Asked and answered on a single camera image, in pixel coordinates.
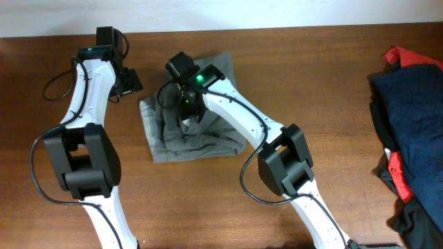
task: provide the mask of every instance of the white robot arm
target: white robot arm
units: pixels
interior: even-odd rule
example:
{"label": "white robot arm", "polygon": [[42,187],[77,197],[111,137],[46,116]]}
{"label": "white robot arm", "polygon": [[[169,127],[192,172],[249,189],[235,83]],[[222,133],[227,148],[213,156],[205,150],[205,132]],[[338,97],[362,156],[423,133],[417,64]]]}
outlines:
{"label": "white robot arm", "polygon": [[[344,248],[352,242],[321,198],[310,170],[312,159],[304,135],[296,125],[284,128],[270,119],[248,102],[217,68],[210,65],[200,70],[183,52],[173,57],[166,69],[181,87],[180,112],[184,113],[181,118],[201,115],[207,109],[238,130],[259,152],[260,177],[277,195],[293,200],[290,203],[308,227],[316,248]],[[267,137],[261,147],[264,129]],[[286,149],[279,154],[277,149],[282,145]],[[244,187],[242,174],[240,178]],[[244,191],[262,203],[278,204],[254,197],[245,187]]]}
{"label": "white robot arm", "polygon": [[[60,187],[86,209],[102,247],[137,249],[118,195],[120,161],[103,128],[109,97],[142,89],[135,71],[123,68],[121,39],[112,27],[98,28],[97,46],[80,49],[69,110],[44,143]],[[71,155],[78,147],[88,154]]]}
{"label": "white robot arm", "polygon": [[[278,136],[281,135],[281,128],[283,128],[283,125],[270,119],[257,110],[250,102],[240,95],[237,89],[235,89],[230,83],[229,79],[224,78],[224,80],[217,80],[208,87],[208,90],[235,98],[252,108],[254,112],[262,117],[268,126],[269,135],[266,140],[268,143],[273,142]],[[203,94],[203,100],[208,110],[219,114],[221,117],[227,120],[252,144],[255,149],[257,149],[263,140],[263,127],[260,121],[253,114],[251,114],[250,111],[246,110],[244,107],[234,101],[230,101],[222,96],[213,95],[210,93]],[[318,191],[315,178],[302,184],[297,189],[297,193],[311,194],[317,200],[319,200],[324,207],[326,207],[326,204]],[[298,215],[307,226],[316,248],[345,247],[343,245],[341,235],[332,223],[331,219],[315,201],[309,197],[298,198],[291,201],[291,205],[296,209]],[[348,243],[350,240],[349,236],[342,230],[341,234],[344,236],[346,243]]]}

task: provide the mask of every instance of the dark blue garment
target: dark blue garment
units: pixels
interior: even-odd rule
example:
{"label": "dark blue garment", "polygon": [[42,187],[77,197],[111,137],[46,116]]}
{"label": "dark blue garment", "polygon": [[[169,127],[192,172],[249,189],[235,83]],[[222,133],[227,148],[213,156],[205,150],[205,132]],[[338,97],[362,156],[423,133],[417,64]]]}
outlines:
{"label": "dark blue garment", "polygon": [[409,66],[372,78],[399,145],[406,182],[443,231],[443,72]]}

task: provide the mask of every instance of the pile of clothes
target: pile of clothes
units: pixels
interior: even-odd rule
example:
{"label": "pile of clothes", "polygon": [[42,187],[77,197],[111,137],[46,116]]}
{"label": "pile of clothes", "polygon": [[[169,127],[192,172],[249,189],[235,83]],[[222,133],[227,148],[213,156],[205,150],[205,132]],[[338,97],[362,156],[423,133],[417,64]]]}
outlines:
{"label": "pile of clothes", "polygon": [[402,47],[383,59],[370,110],[389,159],[379,176],[405,204],[392,228],[409,248],[443,248],[443,62]]}

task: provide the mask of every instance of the black bracket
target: black bracket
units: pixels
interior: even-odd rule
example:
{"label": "black bracket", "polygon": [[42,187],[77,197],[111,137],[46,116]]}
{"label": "black bracket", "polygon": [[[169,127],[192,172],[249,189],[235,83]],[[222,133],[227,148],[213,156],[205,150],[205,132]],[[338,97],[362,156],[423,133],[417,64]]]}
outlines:
{"label": "black bracket", "polygon": [[198,117],[197,122],[200,122],[206,107],[198,90],[207,90],[217,80],[224,80],[224,74],[212,64],[200,68],[183,51],[171,58],[165,67],[181,89],[181,102],[178,105],[180,119]]}
{"label": "black bracket", "polygon": [[98,27],[96,45],[81,48],[78,51],[78,57],[82,61],[101,59],[111,62],[116,74],[116,82],[112,86],[109,97],[121,97],[143,89],[136,71],[123,66],[122,33],[115,28]]}
{"label": "black bracket", "polygon": [[[281,153],[279,146],[286,147]],[[314,166],[305,135],[295,124],[282,128],[271,144],[265,143],[258,154],[258,174],[264,184],[278,196],[294,196],[297,189],[314,179]]]}
{"label": "black bracket", "polygon": [[[73,198],[108,198],[112,187],[120,183],[120,159],[101,124],[64,129],[45,137],[44,144],[60,187],[70,191]],[[71,155],[79,145],[85,146],[89,154]]]}

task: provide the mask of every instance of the wooden table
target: wooden table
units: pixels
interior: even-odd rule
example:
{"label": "wooden table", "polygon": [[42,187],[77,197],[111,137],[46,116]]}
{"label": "wooden table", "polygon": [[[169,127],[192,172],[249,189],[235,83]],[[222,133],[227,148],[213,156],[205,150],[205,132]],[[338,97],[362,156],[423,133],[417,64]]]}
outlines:
{"label": "wooden table", "polygon": [[[186,163],[152,162],[138,103],[163,83],[164,65],[180,50],[193,57],[232,53],[240,92],[274,120],[305,132],[320,193],[338,224],[359,243],[401,243],[386,221],[396,196],[373,174],[382,157],[368,104],[367,76],[384,68],[392,45],[443,59],[443,24],[281,28],[128,34],[125,66],[144,90],[108,104],[106,131],[122,163],[120,198],[142,248],[265,248],[311,243],[290,205],[247,197],[238,182],[252,152]],[[83,208],[53,205],[30,179],[33,140],[56,125],[70,99],[45,102],[41,91],[69,68],[70,56],[94,35],[0,39],[0,248],[100,248]],[[70,77],[50,93],[62,93]],[[44,146],[35,154],[42,187],[70,200],[55,179]],[[280,200],[262,184],[256,161],[245,183]]]}

